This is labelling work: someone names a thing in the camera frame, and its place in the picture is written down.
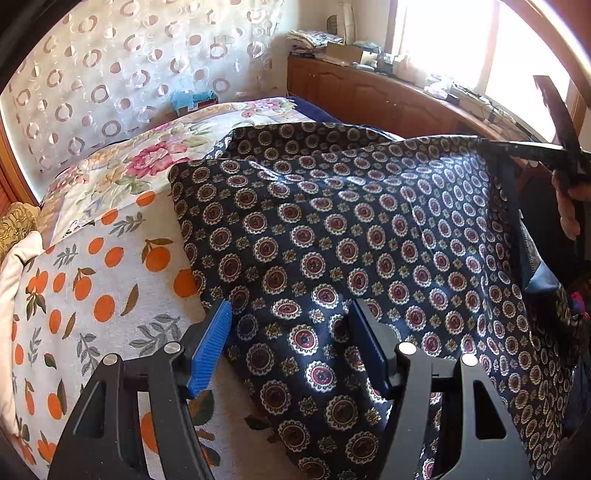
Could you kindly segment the person's right hand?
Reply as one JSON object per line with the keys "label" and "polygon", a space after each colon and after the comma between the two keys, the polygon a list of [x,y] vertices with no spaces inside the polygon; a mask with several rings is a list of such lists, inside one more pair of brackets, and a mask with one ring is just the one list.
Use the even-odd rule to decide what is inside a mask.
{"label": "person's right hand", "polygon": [[582,183],[566,189],[558,171],[552,173],[552,185],[556,191],[561,227],[567,238],[575,241],[581,233],[581,225],[576,219],[574,201],[589,202],[591,186],[589,183]]}

